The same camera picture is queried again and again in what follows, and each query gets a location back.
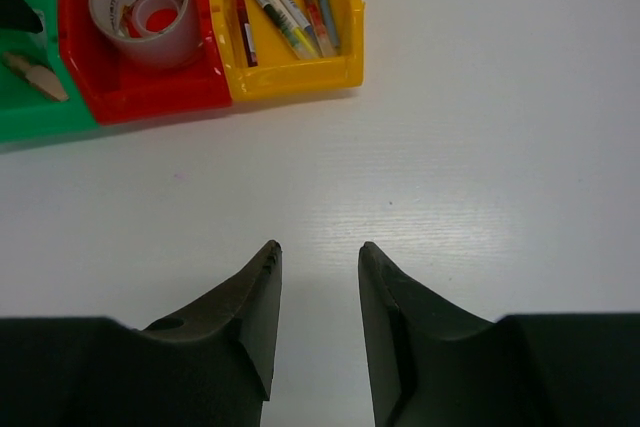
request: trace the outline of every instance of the white table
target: white table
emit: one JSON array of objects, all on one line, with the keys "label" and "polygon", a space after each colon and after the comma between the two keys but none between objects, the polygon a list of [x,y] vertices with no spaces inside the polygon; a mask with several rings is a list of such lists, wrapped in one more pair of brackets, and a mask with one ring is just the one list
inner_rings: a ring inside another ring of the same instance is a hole
[{"label": "white table", "polygon": [[0,147],[0,314],[138,328],[284,249],[263,426],[371,426],[373,240],[489,319],[640,310],[639,0],[366,0],[364,87]]}]

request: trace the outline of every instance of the pen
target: pen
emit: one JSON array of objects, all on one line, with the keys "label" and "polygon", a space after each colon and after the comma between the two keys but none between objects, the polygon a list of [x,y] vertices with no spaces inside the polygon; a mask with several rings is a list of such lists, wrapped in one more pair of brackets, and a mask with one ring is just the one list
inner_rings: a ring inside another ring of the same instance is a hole
[{"label": "pen", "polygon": [[268,0],[271,5],[276,9],[276,11],[283,16],[283,18],[287,22],[287,28],[293,33],[293,35],[298,39],[298,41],[302,44],[302,46],[309,51],[312,58],[318,58],[320,55],[318,51],[313,46],[313,44],[307,39],[307,36],[304,35],[304,32],[300,29],[300,25],[293,16],[289,13],[289,11],[285,8],[280,0]]},{"label": "pen", "polygon": [[298,25],[302,30],[304,30],[309,38],[317,43],[316,34],[313,32],[313,27],[311,27],[311,23],[307,19],[307,16],[302,13],[298,4],[296,4],[295,0],[281,0],[284,4],[285,8],[289,11],[289,13],[296,19]]},{"label": "pen", "polygon": [[334,57],[336,55],[336,50],[333,48],[333,45],[331,45],[327,27],[324,25],[324,22],[322,22],[322,16],[318,10],[316,1],[304,0],[304,4],[309,12],[309,17],[311,17],[311,24],[313,25],[313,30],[316,33],[316,38],[318,39],[318,45],[320,46],[322,55],[324,57]]},{"label": "pen", "polygon": [[258,56],[256,54],[255,44],[253,43],[253,34],[251,32],[251,24],[249,23],[249,15],[247,14],[247,4],[244,0],[235,0],[236,13],[238,14],[238,22],[240,23],[240,31],[242,32],[242,43],[244,44],[245,54],[247,55],[247,64],[249,67],[258,65]]},{"label": "pen", "polygon": [[303,47],[291,29],[287,26],[287,19],[284,15],[280,14],[268,0],[256,0],[256,2],[258,2],[258,5],[260,5],[271,22],[273,22],[273,25],[275,25],[282,35],[284,35],[285,39],[287,39],[287,42],[289,42],[289,45],[295,51],[298,58],[305,60],[311,59],[311,54]]},{"label": "pen", "polygon": [[329,39],[331,39],[331,44],[337,51],[340,51],[340,36],[338,35],[336,22],[333,18],[333,12],[331,11],[331,2],[329,2],[329,0],[318,0],[318,4],[320,4],[320,12],[322,12],[324,25],[327,26],[327,30],[329,31]]}]

